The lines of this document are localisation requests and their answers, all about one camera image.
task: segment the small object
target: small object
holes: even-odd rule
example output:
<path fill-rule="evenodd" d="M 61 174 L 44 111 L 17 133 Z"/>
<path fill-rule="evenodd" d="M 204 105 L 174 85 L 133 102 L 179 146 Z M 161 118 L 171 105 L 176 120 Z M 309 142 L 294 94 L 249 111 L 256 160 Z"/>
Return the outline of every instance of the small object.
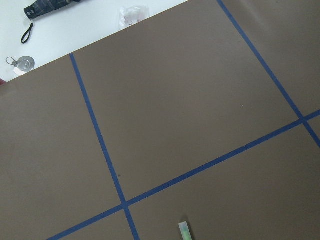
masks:
<path fill-rule="evenodd" d="M 132 6 L 129 8 L 122 7 L 119 11 L 119 30 L 128 28 L 150 17 L 149 7 Z"/>
<path fill-rule="evenodd" d="M 14 73 L 22 76 L 35 68 L 35 60 L 30 56 L 22 56 L 18 61 L 9 56 L 6 58 L 6 63 L 14 66 Z"/>
<path fill-rule="evenodd" d="M 0 78 L 0 85 L 5 84 L 5 83 L 6 83 L 6 81 L 3 81 L 3 80 Z"/>
<path fill-rule="evenodd" d="M 183 240 L 192 240 L 189 227 L 186 221 L 179 223 L 180 232 Z"/>
<path fill-rule="evenodd" d="M 34 27 L 34 22 L 31 20 L 31 24 L 30 27 L 28 28 L 28 30 L 23 34 L 22 38 L 21 38 L 21 43 L 25 44 L 26 42 L 28 42 L 30 35 L 31 35 L 31 30 Z"/>

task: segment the green chalk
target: green chalk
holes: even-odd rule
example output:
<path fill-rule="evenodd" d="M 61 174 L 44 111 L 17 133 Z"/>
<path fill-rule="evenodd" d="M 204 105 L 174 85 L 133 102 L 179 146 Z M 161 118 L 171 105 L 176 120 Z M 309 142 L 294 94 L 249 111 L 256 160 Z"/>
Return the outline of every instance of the green chalk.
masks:
<path fill-rule="evenodd" d="M 183 240 L 192 240 L 189 227 L 186 221 L 179 223 L 180 232 Z"/>

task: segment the key ring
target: key ring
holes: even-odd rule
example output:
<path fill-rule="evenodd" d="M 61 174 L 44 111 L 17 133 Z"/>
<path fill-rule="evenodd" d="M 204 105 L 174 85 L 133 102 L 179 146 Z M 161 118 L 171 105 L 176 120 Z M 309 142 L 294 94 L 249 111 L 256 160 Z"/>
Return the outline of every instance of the key ring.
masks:
<path fill-rule="evenodd" d="M 8 56 L 6 58 L 6 63 L 9 64 L 9 65 L 12 65 L 12 66 L 16 66 L 18 64 L 18 62 L 11 56 Z"/>

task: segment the keychain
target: keychain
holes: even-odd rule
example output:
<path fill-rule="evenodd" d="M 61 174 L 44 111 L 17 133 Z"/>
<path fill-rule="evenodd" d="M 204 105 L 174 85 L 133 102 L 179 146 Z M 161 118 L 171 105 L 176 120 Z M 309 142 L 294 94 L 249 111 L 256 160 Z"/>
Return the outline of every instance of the keychain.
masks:
<path fill-rule="evenodd" d="M 14 73 L 22 76 L 35 67 L 35 60 L 30 56 L 22 56 L 18 59 L 18 61 L 14 60 L 13 57 L 9 56 L 6 58 L 6 63 L 14 66 Z"/>

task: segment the black umbrella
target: black umbrella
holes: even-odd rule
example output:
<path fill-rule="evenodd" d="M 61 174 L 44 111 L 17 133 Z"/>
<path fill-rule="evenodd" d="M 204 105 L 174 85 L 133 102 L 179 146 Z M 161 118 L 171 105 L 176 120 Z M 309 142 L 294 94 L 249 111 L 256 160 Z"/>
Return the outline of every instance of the black umbrella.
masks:
<path fill-rule="evenodd" d="M 24 9 L 24 13 L 32 21 L 33 19 L 41 15 L 63 8 L 68 4 L 70 4 L 71 2 L 80 2 L 80 1 L 81 0 L 37 0 L 31 6 L 26 7 Z M 31 30 L 33 27 L 34 27 L 34 23 L 32 22 L 29 29 L 25 32 L 25 34 L 21 38 L 22 44 L 25 44 L 29 40 Z"/>

